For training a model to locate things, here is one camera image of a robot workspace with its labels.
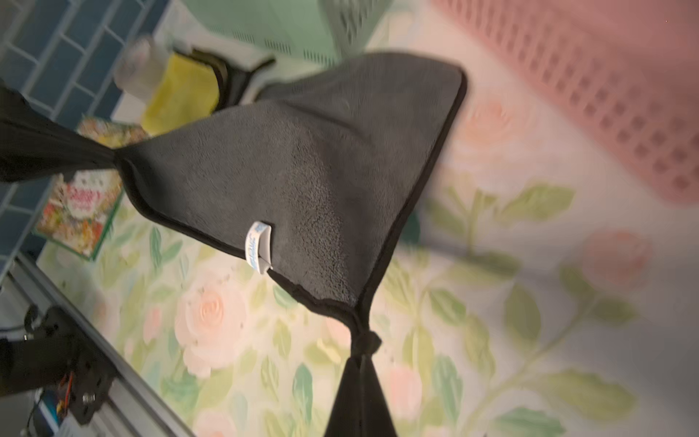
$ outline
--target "floral tablecloth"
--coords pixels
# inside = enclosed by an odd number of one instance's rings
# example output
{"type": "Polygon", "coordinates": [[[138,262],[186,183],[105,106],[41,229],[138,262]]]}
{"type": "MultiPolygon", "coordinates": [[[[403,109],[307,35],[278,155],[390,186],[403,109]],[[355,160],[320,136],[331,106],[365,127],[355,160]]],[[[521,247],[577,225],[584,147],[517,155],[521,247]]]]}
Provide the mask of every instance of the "floral tablecloth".
{"type": "MultiPolygon", "coordinates": [[[[470,88],[370,317],[400,435],[695,436],[699,209],[402,4],[379,45],[459,62],[470,88]]],[[[186,14],[169,37],[204,32],[186,14]]],[[[244,260],[124,199],[95,262],[48,244],[39,265],[198,437],[323,434],[349,332],[244,260]]]]}

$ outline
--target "green plastic container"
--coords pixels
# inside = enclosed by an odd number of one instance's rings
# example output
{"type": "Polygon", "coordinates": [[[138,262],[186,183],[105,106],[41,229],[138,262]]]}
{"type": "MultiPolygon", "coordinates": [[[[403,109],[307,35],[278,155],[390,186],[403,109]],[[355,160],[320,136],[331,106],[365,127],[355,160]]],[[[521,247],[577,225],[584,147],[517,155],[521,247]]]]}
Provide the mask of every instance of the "green plastic container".
{"type": "Polygon", "coordinates": [[[391,0],[182,0],[209,31],[318,64],[360,53],[391,0]]]}

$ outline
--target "yellow cloth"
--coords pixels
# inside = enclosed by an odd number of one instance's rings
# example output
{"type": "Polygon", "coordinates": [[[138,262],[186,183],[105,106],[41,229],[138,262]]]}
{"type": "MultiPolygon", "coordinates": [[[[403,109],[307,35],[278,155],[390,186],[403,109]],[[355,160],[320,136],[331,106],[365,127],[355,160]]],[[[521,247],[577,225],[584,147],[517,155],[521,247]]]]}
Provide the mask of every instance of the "yellow cloth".
{"type": "Polygon", "coordinates": [[[218,101],[213,69],[175,53],[140,124],[152,136],[164,134],[209,116],[218,101]]]}

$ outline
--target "book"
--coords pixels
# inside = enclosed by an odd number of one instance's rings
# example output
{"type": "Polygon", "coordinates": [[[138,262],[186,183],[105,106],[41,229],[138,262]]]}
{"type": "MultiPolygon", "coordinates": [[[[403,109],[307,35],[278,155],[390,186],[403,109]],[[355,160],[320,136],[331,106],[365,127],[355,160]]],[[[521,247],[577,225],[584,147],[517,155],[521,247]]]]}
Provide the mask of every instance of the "book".
{"type": "MultiPolygon", "coordinates": [[[[109,148],[120,148],[148,138],[148,134],[136,124],[120,124],[97,117],[84,117],[77,132],[109,148]]],[[[116,170],[58,175],[34,233],[82,258],[93,260],[99,253],[123,191],[116,170]]]]}

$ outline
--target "knot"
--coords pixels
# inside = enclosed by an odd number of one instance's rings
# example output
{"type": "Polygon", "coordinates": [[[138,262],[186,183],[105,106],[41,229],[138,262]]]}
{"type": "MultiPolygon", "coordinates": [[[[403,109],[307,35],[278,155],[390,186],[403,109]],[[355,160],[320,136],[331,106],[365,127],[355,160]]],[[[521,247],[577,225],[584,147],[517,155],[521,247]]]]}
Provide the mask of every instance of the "knot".
{"type": "Polygon", "coordinates": [[[374,355],[381,346],[381,338],[374,331],[364,331],[352,339],[352,356],[374,355]]]}

